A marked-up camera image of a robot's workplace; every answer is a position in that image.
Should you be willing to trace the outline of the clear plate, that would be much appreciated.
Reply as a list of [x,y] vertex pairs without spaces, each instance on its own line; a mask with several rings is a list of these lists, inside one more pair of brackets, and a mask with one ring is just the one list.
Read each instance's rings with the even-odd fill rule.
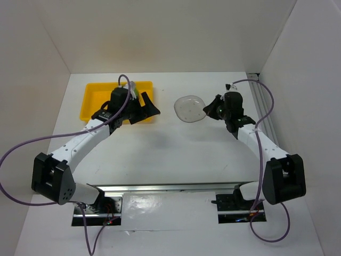
[[203,108],[204,101],[195,95],[188,95],[177,99],[174,103],[174,110],[177,117],[186,123],[198,122],[206,117]]

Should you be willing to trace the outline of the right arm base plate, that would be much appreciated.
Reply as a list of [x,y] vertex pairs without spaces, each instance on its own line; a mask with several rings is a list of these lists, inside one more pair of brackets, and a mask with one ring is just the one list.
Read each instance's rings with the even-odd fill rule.
[[216,194],[216,199],[211,201],[217,208],[218,223],[248,223],[251,218],[254,222],[266,222],[264,206],[260,203],[250,211],[254,200],[239,199],[232,194]]

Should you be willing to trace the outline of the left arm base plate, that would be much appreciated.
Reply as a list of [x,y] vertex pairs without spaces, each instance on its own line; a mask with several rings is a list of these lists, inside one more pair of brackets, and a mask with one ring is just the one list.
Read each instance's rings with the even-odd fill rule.
[[81,207],[74,206],[71,225],[73,227],[83,227],[83,214],[85,214],[86,224],[90,227],[100,227],[103,224],[107,226],[121,225],[121,211],[123,207],[123,196],[114,195],[96,210],[93,206],[81,203]]

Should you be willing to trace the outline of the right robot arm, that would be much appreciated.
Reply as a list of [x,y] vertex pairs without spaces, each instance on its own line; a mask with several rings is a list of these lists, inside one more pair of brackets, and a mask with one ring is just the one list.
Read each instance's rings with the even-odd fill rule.
[[203,108],[215,120],[223,120],[227,130],[246,145],[260,160],[261,177],[256,182],[239,186],[233,195],[233,205],[245,209],[251,200],[266,200],[271,205],[286,202],[306,194],[303,159],[279,148],[260,129],[256,122],[244,114],[243,98],[238,92],[217,95]]

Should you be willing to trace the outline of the green plate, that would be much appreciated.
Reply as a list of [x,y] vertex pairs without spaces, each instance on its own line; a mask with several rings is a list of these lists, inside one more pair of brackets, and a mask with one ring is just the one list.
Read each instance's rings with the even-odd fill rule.
[[133,87],[131,90],[132,98],[138,99],[139,98],[139,91],[136,87]]

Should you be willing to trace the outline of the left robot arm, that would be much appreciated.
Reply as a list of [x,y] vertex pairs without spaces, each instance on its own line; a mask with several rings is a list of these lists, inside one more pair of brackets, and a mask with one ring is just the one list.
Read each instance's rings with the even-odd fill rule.
[[114,203],[102,189],[76,183],[73,172],[79,163],[103,140],[120,128],[124,121],[130,124],[159,115],[147,93],[135,95],[128,87],[117,87],[110,100],[96,111],[81,133],[50,154],[40,153],[34,159],[31,188],[34,192],[63,205],[80,202],[94,213],[101,212],[106,204]]

